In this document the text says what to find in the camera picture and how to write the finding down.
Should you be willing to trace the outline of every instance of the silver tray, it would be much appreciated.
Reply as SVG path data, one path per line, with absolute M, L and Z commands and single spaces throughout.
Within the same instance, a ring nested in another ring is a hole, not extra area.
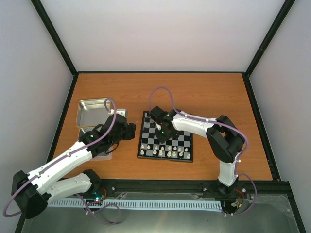
M 78 128 L 96 126 L 105 124 L 109 117 L 102 99 L 81 100 L 78 106 L 76 125 Z M 110 109 L 110 101 L 107 101 L 107 107 Z

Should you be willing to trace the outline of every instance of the white robotic arm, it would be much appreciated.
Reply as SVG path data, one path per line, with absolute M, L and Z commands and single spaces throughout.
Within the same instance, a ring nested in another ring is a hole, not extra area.
M 121 140 L 131 140 L 135 137 L 136 125 L 128 124 L 126 118 L 118 114 L 118 111 L 115 123 L 111 131 L 108 131 L 112 122 L 110 116 L 104 125 L 98 125 L 80 136 L 79 141 L 72 147 L 47 164 L 27 174 L 19 171 L 14 175 L 12 196 L 26 219 L 37 216 L 55 200 L 76 193 L 99 191 L 101 179 L 91 169 L 70 179 L 58 180 L 98 154 L 107 153 L 111 146 L 119 144 Z
M 219 127 L 210 122 L 224 122 L 235 128 L 233 123 L 226 117 L 203 118 L 174 110 L 169 113 L 164 112 L 158 106 L 150 112 L 151 119 L 156 123 L 155 132 L 160 142 L 164 142 L 171 137 L 177 137 L 178 131 L 188 131 L 209 140 L 214 154 L 220 160 L 220 172 L 218 180 L 223 185 L 230 187 L 236 181 L 236 163 L 242 150 L 244 140 L 236 132 Z

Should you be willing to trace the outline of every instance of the orange wood surface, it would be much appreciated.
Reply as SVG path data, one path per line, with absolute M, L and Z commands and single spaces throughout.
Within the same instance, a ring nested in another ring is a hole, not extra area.
M 217 179 L 219 161 L 212 153 L 208 141 L 198 135 L 193 137 L 193 163 L 137 158 L 142 114 L 148 110 L 151 91 L 161 85 L 172 91 L 178 109 L 202 117 L 228 116 L 250 141 L 249 150 L 241 158 L 238 172 L 247 173 L 255 180 L 272 179 L 239 73 L 79 74 L 54 156 L 60 155 L 77 141 L 79 129 L 76 119 L 80 100 L 112 98 L 118 108 L 128 110 L 128 122 L 137 126 L 136 137 L 130 141 L 121 141 L 111 160 L 86 162 L 66 177 L 93 169 L 101 178 Z M 165 90 L 159 90 L 153 95 L 152 105 L 158 105 L 165 111 L 172 108 Z

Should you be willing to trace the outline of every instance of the wire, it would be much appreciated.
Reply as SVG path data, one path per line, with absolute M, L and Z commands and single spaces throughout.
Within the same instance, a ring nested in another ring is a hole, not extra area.
M 240 191 L 240 190 L 238 190 L 238 189 L 235 189 L 235 191 L 236 192 L 238 192 L 239 193 L 239 195 L 244 199 L 244 194 Z
M 119 146 L 119 142 L 117 143 L 117 146 L 116 146 L 116 147 L 114 147 L 111 151 L 109 151 L 109 152 L 106 153 L 106 154 L 110 154 L 110 153 L 114 152 L 114 151 L 118 148 L 118 146 Z
M 248 212 L 254 206 L 254 204 L 256 202 L 256 198 L 257 198 L 257 189 L 256 189 L 254 181 L 249 177 L 249 175 L 247 175 L 245 173 L 241 173 L 241 174 L 239 174 L 239 176 L 246 176 L 249 179 L 249 181 L 252 183 L 252 185 L 254 187 L 255 196 L 254 196 L 253 202 L 251 203 L 251 205 L 246 210 L 244 210 L 243 212 L 238 213 L 238 214 L 231 214 L 232 216 L 240 216 L 240 215 L 243 215 L 246 212 Z M 226 213 L 222 209 L 221 209 L 221 212 L 226 216 Z
M 120 219 L 121 219 L 121 210 L 120 210 L 120 208 L 116 204 L 111 203 L 111 204 L 105 205 L 102 208 L 100 208 L 99 210 L 93 212 L 90 209 L 89 204 L 87 204 L 87 202 L 83 199 L 83 197 L 80 194 L 76 194 L 76 195 L 78 196 L 78 198 L 80 198 L 82 200 L 83 204 L 86 206 L 86 209 L 88 210 L 88 213 L 90 213 L 101 224 L 106 225 L 106 226 L 112 226 L 112 225 L 117 224 L 120 221 Z M 98 212 L 104 210 L 108 206 L 115 206 L 117 208 L 118 212 L 119 212 L 118 219 L 115 222 L 112 222 L 112 223 L 104 222 L 104 221 L 100 220 L 99 218 L 97 218 L 97 216 L 95 215 L 95 213 L 98 213 Z
M 105 197 L 104 197 L 104 200 L 106 200 L 107 199 L 107 190 L 103 187 L 103 188 L 101 188 L 101 190 L 103 190 L 104 192 L 105 192 Z
M 95 143 L 99 142 L 99 141 L 102 140 L 104 137 L 106 137 L 106 136 L 108 135 L 108 133 L 111 131 L 111 129 L 112 129 L 112 127 L 113 127 L 113 125 L 114 125 L 114 123 L 115 123 L 115 121 L 116 121 L 116 117 L 117 117 L 117 108 L 116 108 L 116 105 L 115 105 L 114 101 L 113 101 L 111 98 L 106 98 L 106 100 L 109 100 L 109 101 L 113 104 L 113 108 L 114 108 L 113 119 L 112 119 L 112 122 L 111 122 L 111 124 L 110 124 L 108 130 L 107 130 L 100 138 L 98 138 L 98 139 L 95 140 L 94 142 L 91 142 L 91 143 L 89 143 L 89 144 L 87 144 L 87 145 L 85 145 L 85 146 L 82 146 L 82 147 L 80 147 L 80 148 L 78 148 L 78 149 L 76 149 L 76 150 L 70 152 L 70 153 L 69 153 L 69 156 L 70 156 L 70 155 L 73 155 L 74 153 L 77 153 L 77 152 L 79 152 L 79 151 L 81 151 L 81 150 L 83 150 L 83 149 L 85 149 L 85 148 L 87 148 L 87 147 L 89 147 L 89 146 L 94 145 Z M 47 171 L 48 169 L 50 169 L 52 166 L 54 166 L 55 164 L 59 163 L 60 161 L 62 161 L 63 159 L 65 159 L 65 158 L 67 158 L 67 157 L 68 157 L 68 155 L 66 154 L 66 155 L 64 155 L 64 156 L 62 156 L 62 157 L 60 157 L 60 158 L 58 158 L 57 160 L 53 161 L 51 164 L 49 164 L 49 165 L 46 166 L 44 169 L 42 169 L 42 170 L 39 172 L 39 175 L 43 174 L 45 171 Z M 7 202 L 7 204 L 5 205 L 5 207 L 4 207 L 4 209 L 3 209 L 2 214 L 3 214 L 4 217 L 14 217 L 14 216 L 16 216 L 16 215 L 21 214 L 21 211 L 18 211 L 18 212 L 14 213 L 14 214 L 7 214 L 7 210 L 8 210 L 8 208 L 9 208 L 10 204 L 12 203 L 12 201 L 14 200 L 14 198 L 15 198 L 27 185 L 29 185 L 33 180 L 35 180 L 35 179 L 38 178 L 38 177 L 39 177 L 38 175 L 35 175 L 35 176 L 33 176 L 32 178 L 30 178 L 25 184 L 23 184 L 23 185 L 11 196 L 10 200 Z
M 168 91 L 168 93 L 170 94 L 170 98 L 171 98 L 171 102 L 172 102 L 172 107 L 174 109 L 174 111 L 176 113 L 178 113 L 179 115 L 185 117 L 185 118 L 188 118 L 188 119 L 192 119 L 192 120 L 197 120 L 197 121 L 200 121 L 200 122 L 204 122 L 204 123 L 211 123 L 211 124 L 215 124 L 215 125 L 219 125 L 219 126 L 223 126 L 223 127 L 226 127 L 230 130 L 233 130 L 235 132 L 237 132 L 239 135 L 241 135 L 245 142 L 246 142 L 246 146 L 245 148 L 241 151 L 241 153 L 237 156 L 236 160 L 239 160 L 239 158 L 248 150 L 248 147 L 249 147 L 249 140 L 248 138 L 246 137 L 245 134 L 243 134 L 241 131 L 239 131 L 238 129 L 230 126 L 230 125 L 227 125 L 227 124 L 223 124 L 223 123 L 220 123 L 218 121 L 214 121 L 214 120 L 210 120 L 208 118 L 204 118 L 204 117 L 195 117 L 195 116 L 191 116 L 191 115 L 188 115 L 188 114 L 183 114 L 179 111 L 177 111 L 177 109 L 175 108 L 175 103 L 174 103 L 174 98 L 173 98 L 173 94 L 172 92 L 170 91 L 170 89 L 168 89 L 167 87 L 165 86 L 159 86 L 157 87 L 156 89 L 154 89 L 150 96 L 149 96 L 149 112 L 151 111 L 151 99 L 152 99 L 152 95 L 154 94 L 154 92 L 156 92 L 157 90 L 159 89 L 165 89 Z M 237 174 L 237 170 L 238 170 L 238 163 L 236 163 L 235 167 L 234 167 L 234 174 L 236 175 Z

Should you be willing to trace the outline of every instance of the gray wall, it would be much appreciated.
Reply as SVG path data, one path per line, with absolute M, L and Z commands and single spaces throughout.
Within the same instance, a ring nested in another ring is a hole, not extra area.
M 311 232 L 311 1 L 293 5 L 251 76 L 283 180 Z
M 42 0 L 79 71 L 245 71 L 284 0 Z
M 29 0 L 0 2 L 0 51 L 2 211 L 13 175 L 45 163 L 72 76 Z M 14 232 L 18 219 L 1 214 L 0 232 Z

